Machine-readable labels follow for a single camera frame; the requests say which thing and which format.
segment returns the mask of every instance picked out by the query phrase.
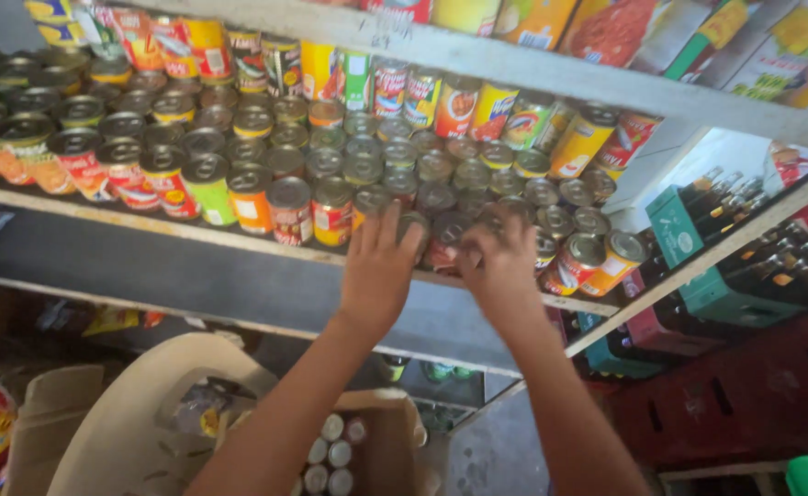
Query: green crate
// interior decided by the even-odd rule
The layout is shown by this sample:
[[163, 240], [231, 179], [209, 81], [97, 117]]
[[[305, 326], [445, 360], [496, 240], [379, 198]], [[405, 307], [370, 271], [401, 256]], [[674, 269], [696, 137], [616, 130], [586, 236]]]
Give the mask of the green crate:
[[[704, 248], [677, 191], [676, 186], [670, 186], [645, 208], [664, 260], [671, 268]], [[715, 266], [681, 286], [679, 292], [690, 314], [739, 326], [768, 327], [806, 310], [797, 304], [735, 292], [726, 285]]]

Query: shelf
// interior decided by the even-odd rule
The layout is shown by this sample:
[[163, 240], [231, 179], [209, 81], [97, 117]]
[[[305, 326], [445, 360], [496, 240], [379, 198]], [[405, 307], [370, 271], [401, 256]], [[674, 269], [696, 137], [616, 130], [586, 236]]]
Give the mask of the shelf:
[[[340, 303], [339, 267], [13, 209], [0, 231], [0, 285], [316, 339]], [[414, 281], [374, 349], [520, 377], [461, 289]]]
[[132, 0], [148, 9], [391, 56], [523, 88], [601, 101], [667, 118], [808, 147], [808, 111], [710, 88], [303, 0]]
[[[210, 242], [257, 254], [276, 255], [336, 266], [344, 266], [346, 263], [345, 248], [326, 248], [315, 242], [315, 240], [305, 247], [288, 246], [274, 242], [271, 236], [257, 237], [247, 234], [237, 226], [216, 228], [203, 220], [169, 220], [161, 212], [141, 214], [129, 210], [119, 203], [98, 207], [79, 195], [53, 197], [42, 192], [36, 186], [10, 186], [0, 181], [0, 203], [22, 209], [93, 220], [182, 239]], [[458, 277], [441, 276], [424, 270], [414, 271], [414, 279], [443, 286], [464, 287], [462, 279]], [[609, 303], [612, 299], [561, 298], [549, 294], [542, 294], [542, 299], [548, 306], [565, 310], [591, 311], [604, 316], [610, 316], [618, 311], [616, 305]]]

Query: tin can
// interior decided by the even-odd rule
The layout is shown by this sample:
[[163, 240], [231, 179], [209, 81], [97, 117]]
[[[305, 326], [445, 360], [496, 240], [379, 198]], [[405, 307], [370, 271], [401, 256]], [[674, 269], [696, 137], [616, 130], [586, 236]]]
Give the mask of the tin can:
[[236, 85], [243, 93], [264, 93], [269, 84], [263, 52], [260, 48], [260, 31], [229, 27], [230, 47], [236, 62]]
[[129, 91], [159, 93], [168, 84], [168, 77], [162, 71], [141, 71], [129, 78]]
[[376, 129], [376, 136], [382, 141], [391, 141], [396, 138], [410, 140], [413, 134], [413, 126], [404, 118], [391, 117], [379, 122]]
[[354, 194], [352, 201], [352, 230], [365, 222], [368, 215], [379, 215], [392, 205], [392, 194], [381, 185], [361, 186]]
[[508, 169], [514, 163], [514, 152], [501, 141], [481, 144], [481, 162], [491, 169]]
[[484, 207], [493, 203], [493, 195], [481, 190], [460, 190], [459, 201], [456, 202], [456, 211], [462, 212], [473, 220], [482, 213]]
[[181, 168], [186, 162], [186, 155], [178, 147], [153, 147], [140, 157], [140, 169], [146, 181], [159, 197], [163, 210], [173, 219], [195, 219], [200, 213], [200, 206], [190, 197], [181, 177]]
[[269, 141], [275, 147], [304, 148], [309, 144], [309, 131], [299, 124], [281, 123], [273, 128]]
[[343, 119], [343, 130], [349, 136], [366, 134], [373, 136], [379, 127], [379, 121], [367, 112], [349, 111]]
[[193, 129], [217, 129], [226, 133], [233, 125], [233, 111], [222, 105], [202, 107], [192, 119]]
[[34, 87], [54, 88], [64, 96], [74, 96], [82, 87], [77, 73], [57, 65], [51, 65], [30, 74], [28, 84]]
[[535, 229], [535, 276], [538, 277], [551, 265], [557, 255], [557, 241], [541, 227]]
[[503, 0], [493, 34], [509, 43], [554, 51], [575, 4], [576, 0]]
[[79, 27], [95, 55], [108, 60], [125, 56], [125, 49], [119, 42], [113, 25], [112, 7], [77, 3], [73, 6], [73, 17], [79, 22]]
[[542, 273], [542, 288], [562, 297], [575, 293], [576, 289], [593, 275], [606, 260], [603, 244], [596, 238], [576, 233], [569, 236], [560, 253]]
[[572, 216], [557, 205], [540, 207], [536, 212], [536, 218], [539, 222], [539, 227], [551, 234], [557, 241], [562, 241], [575, 230]]
[[560, 190], [548, 179], [534, 177], [527, 181], [523, 190], [523, 198], [540, 209], [548, 205], [556, 205], [560, 201]]
[[551, 175], [578, 177], [616, 128], [618, 113], [608, 107], [585, 105], [566, 128], [551, 156]]
[[383, 154], [383, 146], [372, 136], [366, 134], [359, 134], [353, 136], [346, 143], [345, 155], [360, 155], [366, 154], [373, 158], [379, 159]]
[[561, 206], [570, 213], [581, 207], [594, 205], [594, 192], [592, 192], [581, 179], [567, 179], [560, 182]]
[[309, 104], [309, 124], [342, 127], [346, 108], [336, 100], [313, 100]]
[[273, 177], [306, 177], [306, 158], [299, 148], [290, 145], [277, 145], [266, 150], [262, 159], [264, 165], [273, 172]]
[[233, 168], [227, 175], [227, 189], [242, 231], [262, 235], [273, 230], [266, 197], [272, 183], [273, 172], [265, 167]]
[[150, 16], [142, 9], [113, 7], [113, 27], [135, 71], [162, 71], [163, 53], [153, 38]]
[[126, 87], [132, 77], [132, 66], [124, 57], [113, 60], [97, 58], [90, 65], [89, 77], [94, 82]]
[[410, 68], [404, 93], [404, 118], [414, 129], [432, 127], [442, 84], [443, 72], [430, 67]]
[[419, 130], [410, 137], [410, 144], [416, 147], [416, 151], [420, 153], [429, 152], [430, 150], [443, 150], [443, 140], [437, 134], [430, 130]]
[[479, 79], [447, 74], [435, 115], [435, 133], [441, 138], [465, 136], [475, 114]]
[[268, 93], [243, 93], [239, 96], [238, 108], [260, 107], [266, 110], [273, 109], [273, 99]]
[[61, 94], [55, 88], [27, 88], [10, 96], [9, 111], [49, 114], [60, 101]]
[[603, 297], [649, 258], [649, 248], [636, 234], [612, 230], [605, 238], [606, 261], [578, 290], [591, 297]]
[[210, 127], [191, 130], [180, 140], [180, 147], [190, 156], [220, 153], [227, 141], [223, 133]]
[[524, 223], [535, 222], [535, 207], [519, 196], [500, 197], [498, 204], [523, 218]]
[[239, 165], [256, 164], [266, 152], [266, 145], [261, 140], [236, 136], [223, 149], [223, 156], [235, 168]]
[[330, 148], [313, 149], [306, 155], [306, 178], [315, 183], [323, 177], [342, 174], [343, 156]]
[[24, 8], [30, 17], [45, 22], [73, 20], [73, 9], [68, 0], [25, 0]]
[[483, 162], [476, 159], [463, 161], [454, 172], [454, 186], [456, 189], [486, 191], [492, 170]]
[[72, 96], [56, 105], [52, 115], [65, 129], [96, 127], [104, 118], [104, 102], [94, 96]]
[[138, 141], [120, 138], [101, 144], [95, 151], [95, 158], [126, 207], [154, 212], [160, 208], [159, 197], [140, 169], [140, 152]]
[[481, 156], [481, 147], [467, 136], [458, 136], [447, 141], [447, 152], [458, 160], [465, 161]]
[[98, 132], [106, 141], [119, 138], [134, 138], [140, 140], [146, 128], [143, 117], [134, 112], [117, 112], [98, 122]]
[[161, 123], [189, 123], [196, 117], [196, 104], [183, 93], [166, 93], [153, 101], [153, 117]]
[[26, 56], [11, 56], [0, 62], [0, 85], [27, 86], [28, 75], [40, 69], [40, 62]]
[[144, 129], [144, 143], [147, 148], [160, 145], [170, 147], [177, 145], [185, 132], [180, 123], [153, 123]]
[[84, 47], [89, 43], [82, 27], [76, 21], [53, 23], [35, 20], [34, 25], [46, 42], [53, 47]]
[[343, 161], [343, 177], [355, 186], [376, 185], [383, 177], [383, 164], [368, 154], [349, 155]]
[[232, 55], [220, 21], [185, 18], [184, 33], [200, 78], [225, 80], [232, 77]]
[[300, 246], [312, 239], [309, 185], [299, 177], [284, 177], [269, 186], [269, 211], [275, 241]]
[[557, 98], [551, 105], [548, 123], [533, 147], [543, 153], [551, 153], [564, 135], [566, 128], [578, 113], [578, 101], [571, 98]]
[[296, 39], [263, 34], [260, 41], [263, 65], [269, 78], [271, 96], [300, 96], [303, 94], [303, 73], [300, 67], [300, 42]]
[[338, 54], [337, 99], [346, 106], [346, 110], [370, 112], [373, 103], [370, 55], [347, 50], [339, 50]]
[[343, 152], [346, 147], [346, 132], [339, 127], [314, 127], [309, 134], [310, 150], [330, 148]]
[[233, 108], [237, 103], [236, 90], [226, 85], [205, 86], [199, 93], [199, 106], [202, 108], [214, 107], [214, 105]]
[[94, 129], [79, 128], [57, 132], [46, 146], [58, 165], [70, 176], [73, 185], [89, 201], [112, 201], [117, 198], [110, 179], [95, 158], [101, 135]]
[[337, 96], [337, 51], [333, 45], [300, 40], [303, 96], [306, 100], [331, 100]]
[[86, 92], [86, 95], [100, 99], [105, 105], [112, 104], [112, 102], [116, 101], [122, 94], [123, 90], [117, 85], [94, 82], [90, 84], [89, 91]]
[[233, 132], [240, 138], [262, 139], [272, 132], [274, 123], [266, 108], [240, 108], [233, 118]]
[[159, 43], [165, 72], [170, 78], [195, 78], [199, 76], [196, 61], [187, 44], [184, 20], [177, 16], [157, 14], [153, 16], [150, 29]]
[[616, 131], [600, 147], [595, 160], [608, 164], [610, 169], [624, 169], [663, 120], [637, 112], [623, 112]]
[[386, 169], [383, 174], [383, 186], [392, 194], [392, 198], [401, 202], [404, 209], [412, 209], [416, 201], [418, 184], [416, 175], [407, 169]]
[[425, 153], [419, 157], [416, 163], [419, 180], [423, 182], [434, 181], [447, 184], [450, 182], [450, 177], [454, 174], [456, 168], [447, 153], [436, 150]]
[[382, 56], [373, 58], [373, 115], [398, 116], [404, 106], [404, 88], [410, 64]]
[[0, 121], [0, 174], [13, 185], [36, 183], [51, 195], [76, 192], [70, 176], [58, 166], [46, 140], [55, 131], [44, 114], [15, 114]]
[[334, 441], [327, 450], [327, 461], [333, 468], [343, 468], [352, 460], [352, 446], [343, 440]]
[[413, 170], [417, 156], [419, 152], [410, 141], [396, 139], [383, 145], [383, 157], [386, 159], [387, 168]]
[[352, 186], [340, 177], [321, 178], [312, 196], [312, 216], [318, 242], [345, 244], [352, 236]]
[[279, 124], [306, 125], [309, 105], [299, 96], [283, 96], [273, 102], [273, 114], [275, 114], [275, 121]]
[[462, 212], [444, 212], [432, 223], [432, 238], [422, 261], [435, 272], [447, 276], [459, 273], [456, 256], [459, 254], [462, 235], [474, 221]]
[[581, 207], [572, 214], [572, 222], [575, 224], [576, 232], [589, 234], [597, 239], [602, 238], [612, 229], [612, 222], [609, 218], [594, 207]]
[[426, 24], [432, 17], [432, 0], [361, 0], [361, 10], [396, 21]]
[[456, 190], [442, 183], [423, 183], [416, 193], [416, 211], [428, 219], [456, 208]]
[[153, 111], [155, 98], [156, 94], [144, 90], [134, 90], [120, 95], [112, 102], [111, 107], [117, 112], [132, 112], [145, 118]]
[[432, 24], [460, 33], [490, 36], [501, 0], [435, 0]]
[[489, 178], [489, 190], [498, 197], [520, 196], [527, 187], [527, 182], [515, 174], [511, 169], [498, 169], [493, 171]]
[[227, 190], [228, 174], [230, 163], [215, 153], [191, 156], [181, 169], [187, 190], [201, 207], [202, 218], [213, 226], [230, 226], [237, 220]]
[[475, 141], [498, 140], [517, 95], [515, 87], [485, 81], [468, 125], [468, 136]]
[[537, 91], [522, 91], [514, 101], [502, 130], [502, 141], [512, 150], [528, 150], [541, 137], [551, 115], [554, 97]]
[[618, 189], [615, 180], [599, 169], [589, 169], [582, 172], [580, 179], [594, 193], [594, 205], [597, 207], [605, 205], [606, 200], [614, 195]]
[[527, 149], [517, 153], [514, 159], [514, 172], [524, 179], [548, 175], [551, 169], [548, 155], [538, 150]]
[[192, 98], [196, 98], [202, 92], [202, 83], [196, 78], [174, 78], [171, 79], [165, 88], [165, 93], [178, 91]]
[[303, 488], [307, 494], [322, 494], [327, 489], [329, 478], [330, 475], [324, 465], [310, 465], [303, 474]]

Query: person's left hand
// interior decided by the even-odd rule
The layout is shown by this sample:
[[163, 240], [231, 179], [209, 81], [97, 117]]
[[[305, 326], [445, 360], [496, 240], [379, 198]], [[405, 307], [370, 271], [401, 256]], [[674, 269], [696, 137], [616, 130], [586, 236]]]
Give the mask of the person's left hand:
[[400, 202], [386, 212], [368, 215], [352, 233], [343, 272], [337, 314], [378, 342], [392, 328], [410, 291], [410, 277], [422, 238], [422, 226], [411, 224], [396, 242]]

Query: can label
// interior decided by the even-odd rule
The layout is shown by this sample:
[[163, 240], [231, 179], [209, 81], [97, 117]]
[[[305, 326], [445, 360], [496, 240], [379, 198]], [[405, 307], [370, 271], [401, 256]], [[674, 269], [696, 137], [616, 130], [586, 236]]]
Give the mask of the can label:
[[165, 72], [170, 78], [195, 78], [199, 75], [190, 45], [186, 42], [184, 22], [174, 19], [168, 24], [153, 22], [153, 35], [162, 48]]
[[116, 28], [113, 27], [111, 7], [78, 4], [73, 9], [73, 17], [79, 21], [79, 27], [95, 55], [109, 60], [125, 56], [125, 49], [119, 43]]
[[144, 173], [147, 182], [153, 187], [159, 204], [168, 217], [175, 219], [194, 219], [199, 215], [197, 204], [186, 191], [184, 180], [179, 171], [165, 174]]
[[232, 56], [220, 21], [186, 19], [184, 32], [201, 77], [218, 79], [232, 75]]
[[260, 33], [256, 31], [229, 31], [230, 46], [238, 70], [239, 91], [259, 93], [269, 84], [263, 53], [260, 51]]
[[370, 56], [366, 53], [342, 51], [337, 67], [337, 98], [347, 110], [370, 111], [371, 93]]
[[73, 19], [69, 0], [25, 0], [24, 8], [34, 20], [64, 22]]
[[312, 200], [315, 239], [324, 246], [341, 246], [352, 236], [352, 202], [333, 209]]
[[300, 43], [276, 44], [264, 42], [263, 65], [271, 96], [299, 96], [303, 93], [303, 72], [300, 67]]
[[266, 234], [273, 230], [273, 218], [269, 213], [266, 192], [239, 194], [230, 192], [233, 209], [236, 211], [242, 231]]
[[404, 118], [414, 129], [427, 129], [435, 122], [441, 80], [427, 77], [408, 78], [404, 95]]
[[202, 208], [202, 218], [213, 226], [229, 226], [236, 223], [236, 213], [227, 193], [227, 183], [221, 179], [210, 185], [186, 184], [193, 199]]
[[554, 150], [550, 174], [566, 178], [581, 175], [614, 129], [593, 125], [576, 116]]
[[361, 10], [395, 21], [426, 24], [432, 18], [433, 0], [361, 0]]
[[474, 141], [494, 141], [502, 135], [508, 112], [514, 106], [518, 90], [499, 89], [483, 83], [477, 99], [475, 115], [468, 126], [468, 135]]
[[146, 181], [140, 165], [114, 165], [105, 170], [126, 207], [133, 210], [156, 210], [159, 207], [159, 197]]
[[161, 71], [165, 68], [163, 53], [153, 37], [150, 16], [140, 9], [114, 7], [113, 27], [125, 49], [125, 55], [136, 71]]
[[477, 92], [460, 91], [446, 82], [442, 84], [435, 134], [441, 138], [465, 136], [476, 102]]
[[95, 151], [81, 155], [57, 156], [58, 165], [67, 171], [73, 184], [89, 201], [112, 201], [117, 199], [111, 180], [95, 159]]
[[592, 297], [602, 297], [630, 275], [638, 265], [607, 250], [606, 261], [578, 289]]
[[548, 270], [545, 271], [542, 286], [552, 295], [568, 297], [596, 271], [596, 268], [587, 268], [579, 264], [564, 251], [552, 260]]
[[303, 96], [306, 100], [337, 97], [337, 51], [332, 45], [300, 41]]
[[576, 113], [575, 108], [565, 101], [555, 101], [554, 104], [551, 105], [548, 123], [545, 124], [545, 129], [542, 131], [539, 141], [533, 146], [541, 152], [550, 154], [554, 150], [554, 147], [557, 146], [557, 142], [560, 141], [560, 137], [564, 135], [572, 119], [575, 118]]
[[35, 21], [36, 29], [46, 42], [53, 47], [84, 47], [89, 41], [79, 22], [68, 21], [61, 24]]
[[310, 206], [302, 209], [272, 209], [275, 241], [288, 246], [300, 246], [312, 239]]
[[401, 113], [407, 71], [377, 68], [373, 74], [373, 115], [388, 118]]
[[553, 51], [576, 0], [504, 0], [494, 34], [509, 43]]
[[551, 114], [550, 107], [538, 107], [533, 105], [524, 107], [515, 104], [511, 116], [505, 123], [505, 130], [502, 132], [502, 142], [511, 147], [512, 150], [528, 150], [539, 141], [545, 123]]
[[624, 169], [652, 137], [662, 120], [633, 112], [622, 113], [618, 119], [618, 128], [603, 143], [597, 152], [597, 159], [613, 169]]

